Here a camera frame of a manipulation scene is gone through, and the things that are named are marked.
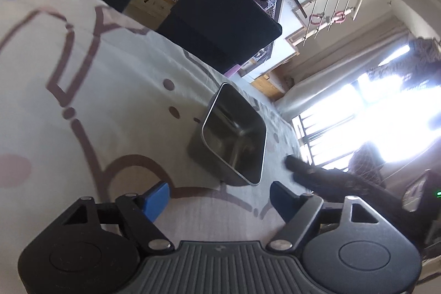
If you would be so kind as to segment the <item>beige curtain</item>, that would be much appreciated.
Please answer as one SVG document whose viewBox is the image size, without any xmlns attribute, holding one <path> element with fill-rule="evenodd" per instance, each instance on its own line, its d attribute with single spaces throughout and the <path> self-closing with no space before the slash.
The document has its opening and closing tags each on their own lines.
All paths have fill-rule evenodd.
<svg viewBox="0 0 441 294">
<path fill-rule="evenodd" d="M 377 66 L 391 53 L 408 43 L 410 32 L 395 31 L 373 45 L 355 53 L 349 60 L 340 60 L 294 85 L 275 104 L 286 121 L 293 119 L 338 88 L 351 83 L 370 68 Z"/>
</svg>

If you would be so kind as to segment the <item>right dark chair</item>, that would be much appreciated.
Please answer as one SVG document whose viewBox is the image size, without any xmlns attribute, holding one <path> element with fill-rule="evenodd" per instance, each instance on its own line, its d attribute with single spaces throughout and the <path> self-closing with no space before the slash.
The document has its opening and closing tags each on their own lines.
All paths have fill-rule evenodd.
<svg viewBox="0 0 441 294">
<path fill-rule="evenodd" d="M 178 0 L 157 32 L 221 74 L 282 34 L 254 0 Z"/>
</svg>

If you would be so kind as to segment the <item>pink cartoon tablecloth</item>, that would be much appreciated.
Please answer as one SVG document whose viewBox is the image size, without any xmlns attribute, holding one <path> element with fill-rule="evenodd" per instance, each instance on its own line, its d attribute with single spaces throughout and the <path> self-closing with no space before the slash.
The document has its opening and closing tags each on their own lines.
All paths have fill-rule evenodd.
<svg viewBox="0 0 441 294">
<path fill-rule="evenodd" d="M 246 81 L 265 120 L 262 180 L 222 184 L 188 143 L 226 78 L 100 0 L 1 0 L 1 291 L 23 293 L 24 247 L 76 199 L 113 201 L 160 180 L 156 221 L 173 242 L 269 239 L 283 226 L 269 188 L 302 193 L 284 167 L 293 127 Z"/>
</svg>

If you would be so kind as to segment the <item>steel square tray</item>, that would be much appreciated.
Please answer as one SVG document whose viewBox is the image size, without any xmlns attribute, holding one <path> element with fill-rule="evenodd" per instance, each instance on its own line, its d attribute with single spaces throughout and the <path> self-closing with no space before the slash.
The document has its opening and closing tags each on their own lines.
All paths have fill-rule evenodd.
<svg viewBox="0 0 441 294">
<path fill-rule="evenodd" d="M 233 85 L 222 83 L 191 137 L 188 154 L 225 184 L 255 187 L 262 180 L 266 137 L 263 118 Z"/>
</svg>

